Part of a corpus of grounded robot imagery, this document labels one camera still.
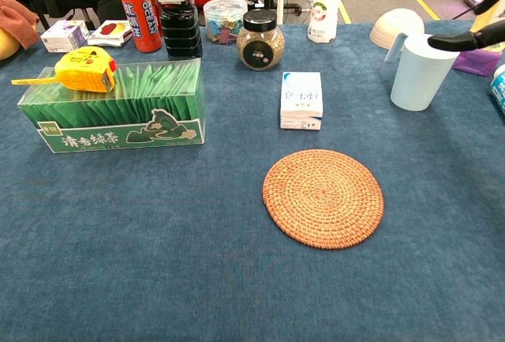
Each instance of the jar lid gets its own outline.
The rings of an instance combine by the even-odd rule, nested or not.
[[[266,9],[254,9],[244,14],[244,27],[250,32],[269,32],[277,27],[277,14]]]
[[[205,17],[214,20],[242,19],[247,12],[245,0],[211,0],[204,5]]]

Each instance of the white medicine box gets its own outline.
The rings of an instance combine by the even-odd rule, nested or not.
[[[89,37],[84,21],[60,20],[44,32],[40,38],[48,52],[70,52],[76,50]]]
[[[323,89],[319,72],[282,74],[281,129],[320,130]]]

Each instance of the glass jar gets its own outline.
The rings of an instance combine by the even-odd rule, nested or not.
[[[244,15],[237,49],[242,62],[251,70],[265,71],[279,63],[284,53],[284,35],[277,26],[277,15],[255,9]]]

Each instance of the yellow fruit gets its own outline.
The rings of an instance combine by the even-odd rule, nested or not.
[[[19,42],[3,28],[0,28],[0,60],[10,58],[19,50]]]

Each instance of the plastic container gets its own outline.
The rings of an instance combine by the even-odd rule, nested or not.
[[[245,0],[212,0],[204,5],[207,36],[213,43],[228,44],[237,40],[243,16],[248,7]]]
[[[196,35],[192,38],[164,38],[165,44],[170,48],[177,47],[196,47],[198,43],[201,43],[200,30],[197,31]]]
[[[52,67],[39,75],[52,76]],[[119,64],[114,78],[114,89],[101,93],[32,85],[17,106],[52,152],[204,143],[199,59]]]
[[[491,83],[491,92],[494,95],[499,108],[505,115],[505,74],[503,71],[500,72],[500,68],[498,68],[498,74],[495,76],[495,79]]]
[[[201,39],[199,40],[196,47],[166,47],[166,52],[171,58],[175,59],[189,59],[189,58],[201,58],[204,54],[202,48]]]
[[[195,21],[198,21],[198,10],[193,5],[162,8],[161,25],[164,28],[191,28]]]
[[[163,36],[166,38],[191,38],[195,36],[200,30],[200,24],[198,21],[191,28],[164,28]]]
[[[429,36],[398,34],[385,60],[394,62],[403,47],[391,101],[406,111],[423,111],[429,106],[459,56],[459,52],[432,48]]]
[[[276,66],[284,54],[284,35],[277,26],[277,15],[265,9],[247,12],[237,48],[240,59],[251,70],[265,71]]]

